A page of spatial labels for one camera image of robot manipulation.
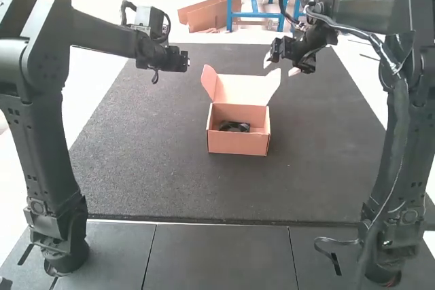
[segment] robotic arm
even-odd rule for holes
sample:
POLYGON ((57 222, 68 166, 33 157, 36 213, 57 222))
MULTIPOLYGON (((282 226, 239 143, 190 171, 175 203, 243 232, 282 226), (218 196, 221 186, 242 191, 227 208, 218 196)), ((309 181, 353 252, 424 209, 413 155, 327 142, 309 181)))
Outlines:
MULTIPOLYGON (((308 25, 293 19, 299 38, 272 43, 268 60, 290 59, 313 73, 315 54, 337 35, 369 41, 379 57, 379 79, 388 93, 389 120, 379 173, 363 203, 356 241, 362 246, 353 289, 363 275, 384 287, 400 282, 407 259, 418 254, 425 230, 425 189, 435 153, 434 0, 302 0, 308 25), (382 42, 375 33, 384 34, 382 42)), ((330 241, 318 238, 319 241, 330 241)))
POLYGON ((152 26, 153 33, 79 12, 71 0, 0 0, 0 109, 26 179, 26 253, 41 247, 50 275, 73 272, 88 257, 88 209, 72 171, 61 110, 70 47, 133 58, 136 67, 155 72, 188 68, 188 53, 165 44, 169 30, 164 39, 156 37, 164 34, 166 14, 139 8, 150 15, 137 25, 152 26))

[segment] open cardboard box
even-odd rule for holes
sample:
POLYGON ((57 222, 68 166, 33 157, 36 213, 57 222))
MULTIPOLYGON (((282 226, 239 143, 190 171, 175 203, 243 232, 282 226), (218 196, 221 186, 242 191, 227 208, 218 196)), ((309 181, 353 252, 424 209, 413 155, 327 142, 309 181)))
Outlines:
MULTIPOLYGON (((226 26, 227 0, 206 0, 178 10, 179 22, 189 26, 189 32, 199 32, 226 26)), ((242 0, 232 0, 232 11, 240 12, 242 0)))
POLYGON ((210 96, 209 153, 266 156, 271 138, 268 102, 281 83, 281 70, 267 76, 217 74, 205 65, 201 83, 210 96), (219 131, 223 121, 247 122, 250 132, 219 131))

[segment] black cable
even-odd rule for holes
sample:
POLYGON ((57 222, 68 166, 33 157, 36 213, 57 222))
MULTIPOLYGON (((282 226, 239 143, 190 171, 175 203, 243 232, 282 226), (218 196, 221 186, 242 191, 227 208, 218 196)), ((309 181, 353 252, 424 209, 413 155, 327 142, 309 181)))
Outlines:
POLYGON ((287 11, 284 8, 284 0, 278 0, 279 2, 279 11, 281 12, 281 14, 284 15, 285 18, 287 18, 292 24, 295 25, 299 25, 300 21, 295 19, 292 15, 290 15, 289 13, 287 13, 287 11))
POLYGON ((165 42, 168 39, 169 33, 171 32, 171 19, 169 18, 169 15, 166 14, 165 12, 163 12, 163 15, 168 21, 168 26, 166 29, 166 33, 164 35, 162 35, 161 37, 158 37, 157 39, 153 39, 153 41, 155 41, 157 43, 165 42))
POLYGON ((306 11, 308 16, 310 16, 312 18, 316 18, 318 20, 323 20, 326 24, 331 26, 333 29, 336 29, 336 30, 343 32, 343 33, 349 33, 349 34, 355 35, 356 37, 359 37, 360 39, 363 39, 363 40, 370 41, 370 34, 365 32, 365 31, 359 30, 359 29, 352 27, 352 26, 337 23, 333 19, 331 19, 331 17, 329 17, 327 15, 318 14, 318 13, 313 12, 312 7, 307 7, 305 9, 305 11, 306 11))

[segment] black carpet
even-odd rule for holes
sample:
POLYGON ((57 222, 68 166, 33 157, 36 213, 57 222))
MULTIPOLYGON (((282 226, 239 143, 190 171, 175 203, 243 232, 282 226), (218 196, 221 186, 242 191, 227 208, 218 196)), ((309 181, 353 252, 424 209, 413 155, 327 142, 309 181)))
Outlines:
MULTIPOLYGON (((331 49, 314 75, 286 77, 270 101, 267 157, 207 153, 204 64, 266 75, 268 46, 181 44, 187 73, 129 61, 71 149, 91 216, 226 223, 355 223, 385 131, 331 49)), ((426 201, 428 219, 434 205, 426 201)))

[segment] cable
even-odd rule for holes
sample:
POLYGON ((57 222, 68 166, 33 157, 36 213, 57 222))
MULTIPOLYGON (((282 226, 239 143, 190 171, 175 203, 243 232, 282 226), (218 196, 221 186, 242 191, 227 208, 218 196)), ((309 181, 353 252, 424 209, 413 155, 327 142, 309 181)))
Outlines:
POLYGON ((167 27, 166 33, 164 35, 162 35, 161 37, 158 37, 157 39, 153 39, 153 41, 155 41, 157 43, 165 42, 168 39, 169 33, 171 32, 171 19, 169 18, 169 15, 166 14, 165 12, 163 12, 163 15, 168 21, 168 27, 167 27))
POLYGON ((300 24, 300 21, 295 19, 292 15, 290 15, 289 13, 287 13, 287 11, 284 8, 284 0, 278 0, 279 2, 279 11, 281 12, 281 14, 284 15, 285 18, 287 18, 292 24, 295 24, 296 26, 300 24))

